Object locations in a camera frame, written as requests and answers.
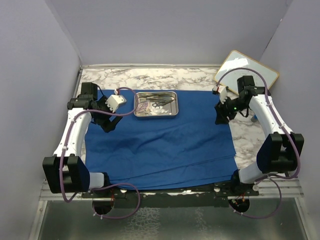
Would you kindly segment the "blue surgical drape cloth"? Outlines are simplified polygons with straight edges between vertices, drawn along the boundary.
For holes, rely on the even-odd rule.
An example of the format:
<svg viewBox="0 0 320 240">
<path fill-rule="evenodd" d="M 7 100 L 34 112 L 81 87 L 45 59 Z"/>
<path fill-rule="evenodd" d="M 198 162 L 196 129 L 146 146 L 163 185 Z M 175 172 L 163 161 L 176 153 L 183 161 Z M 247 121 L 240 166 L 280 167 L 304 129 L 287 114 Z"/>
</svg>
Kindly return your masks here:
<svg viewBox="0 0 320 240">
<path fill-rule="evenodd" d="M 124 91 L 125 113 L 114 131 L 90 124 L 85 164 L 107 173 L 112 184 L 140 190 L 184 188 L 228 181 L 237 169 L 230 127 L 215 124 L 218 97 L 209 91 L 177 91 L 174 117 L 130 114 L 133 96 Z"/>
</svg>

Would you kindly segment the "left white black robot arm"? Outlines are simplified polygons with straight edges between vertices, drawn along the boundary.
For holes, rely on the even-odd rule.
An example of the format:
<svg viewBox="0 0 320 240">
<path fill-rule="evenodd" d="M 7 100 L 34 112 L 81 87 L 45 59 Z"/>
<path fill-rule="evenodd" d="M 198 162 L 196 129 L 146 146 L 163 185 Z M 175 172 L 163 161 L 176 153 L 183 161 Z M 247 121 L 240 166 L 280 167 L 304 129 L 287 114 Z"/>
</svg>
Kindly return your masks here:
<svg viewBox="0 0 320 240">
<path fill-rule="evenodd" d="M 98 85 L 92 82 L 81 85 L 80 94 L 67 103 L 67 122 L 60 143 L 53 155 L 42 162 L 53 194 L 93 190 L 103 198 L 110 193 L 108 174 L 90 172 L 81 159 L 81 150 L 89 125 L 98 125 L 106 133 L 113 131 L 122 117 L 111 117 L 125 103 L 126 99 L 118 93 L 99 97 Z"/>
</svg>

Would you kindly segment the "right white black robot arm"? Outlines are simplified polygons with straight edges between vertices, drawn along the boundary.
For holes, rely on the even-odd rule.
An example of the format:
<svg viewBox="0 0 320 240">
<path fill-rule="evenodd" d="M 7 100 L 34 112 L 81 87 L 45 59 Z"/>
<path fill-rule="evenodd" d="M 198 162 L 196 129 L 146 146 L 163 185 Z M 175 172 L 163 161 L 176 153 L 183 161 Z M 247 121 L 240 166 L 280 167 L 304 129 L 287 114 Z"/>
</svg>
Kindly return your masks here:
<svg viewBox="0 0 320 240">
<path fill-rule="evenodd" d="M 270 92 L 266 87 L 256 86 L 251 75 L 237 80 L 238 97 L 227 96 L 227 87 L 216 85 L 212 92 L 219 96 L 215 105 L 215 124 L 228 124 L 243 110 L 252 110 L 265 135 L 265 140 L 256 155 L 256 161 L 249 166 L 236 170 L 229 189 L 240 196 L 247 191 L 248 185 L 276 174 L 298 172 L 304 137 L 288 127 L 274 107 Z"/>
</svg>

